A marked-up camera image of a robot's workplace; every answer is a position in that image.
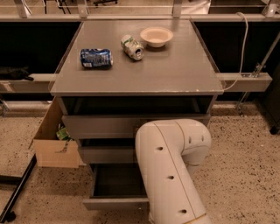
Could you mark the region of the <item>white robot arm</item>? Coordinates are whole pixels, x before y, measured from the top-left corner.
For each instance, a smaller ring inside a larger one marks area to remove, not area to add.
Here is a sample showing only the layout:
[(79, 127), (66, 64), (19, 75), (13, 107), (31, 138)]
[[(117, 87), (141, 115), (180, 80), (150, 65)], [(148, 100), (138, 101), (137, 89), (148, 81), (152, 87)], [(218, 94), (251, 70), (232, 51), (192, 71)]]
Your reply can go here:
[(137, 131), (151, 224), (212, 224), (191, 178), (210, 147), (207, 127), (192, 119), (147, 122)]

